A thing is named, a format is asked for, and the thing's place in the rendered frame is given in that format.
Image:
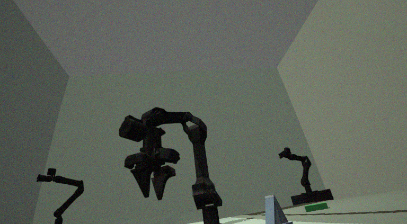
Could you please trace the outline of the green flat bar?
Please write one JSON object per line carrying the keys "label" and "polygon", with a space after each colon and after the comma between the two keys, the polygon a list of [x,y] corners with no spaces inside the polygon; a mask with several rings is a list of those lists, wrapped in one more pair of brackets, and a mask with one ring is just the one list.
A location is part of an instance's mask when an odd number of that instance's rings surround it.
{"label": "green flat bar", "polygon": [[306,212],[311,212],[311,211],[315,211],[315,210],[322,210],[322,209],[328,209],[328,206],[327,206],[326,202],[319,203],[319,204],[306,205],[304,207],[305,207]]}

